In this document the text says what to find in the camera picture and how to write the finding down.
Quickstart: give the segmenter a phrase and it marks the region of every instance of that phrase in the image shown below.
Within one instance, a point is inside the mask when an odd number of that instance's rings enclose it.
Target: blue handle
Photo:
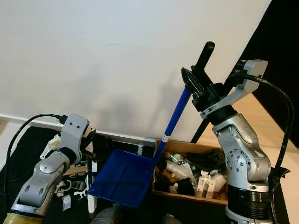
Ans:
[[[177,125],[177,122],[178,122],[181,114],[183,113],[183,110],[186,107],[190,96],[191,96],[191,91],[187,88],[184,88],[183,93],[178,101],[177,106],[176,106],[176,109],[174,110],[173,115],[169,121],[167,128],[166,128],[164,137],[162,138],[162,140],[159,144],[159,147],[156,151],[156,154],[153,158],[154,165],[156,165],[156,163],[158,162],[158,159],[160,158],[160,156],[168,142],[168,138],[171,136],[175,126]]]

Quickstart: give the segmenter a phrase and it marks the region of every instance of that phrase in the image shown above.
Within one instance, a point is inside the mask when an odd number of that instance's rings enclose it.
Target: black floor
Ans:
[[[11,201],[15,199],[24,182],[32,175],[32,169],[40,160],[39,156],[42,153],[47,142],[57,134],[57,131],[30,127],[20,139],[15,152],[11,157],[10,180],[25,177],[22,180],[10,183],[9,197]],[[94,149],[98,150],[101,155],[98,158],[98,163],[104,163],[105,159],[114,149],[125,149],[131,152],[136,152],[138,147],[126,145],[123,143],[113,142],[107,138],[96,136]],[[144,150],[147,156],[151,156],[150,150]],[[3,196],[3,171],[0,172],[0,223],[6,217],[5,201]],[[87,200],[83,198],[77,200],[78,196],[73,195],[73,191],[68,191],[71,195],[71,208],[62,212],[61,198],[53,197],[43,224],[88,224],[91,221],[87,210]],[[278,187],[276,194],[278,204],[278,217],[281,223],[289,223],[283,194],[281,187]],[[98,211],[111,206],[112,204],[98,199]],[[149,190],[140,208],[137,210],[124,210],[126,218],[125,223],[131,224],[158,224],[165,214],[172,214],[181,220],[184,224],[193,223],[209,223],[221,224],[225,223],[225,207],[210,203],[200,203],[188,201],[184,199],[168,198],[163,196],[155,196]]]

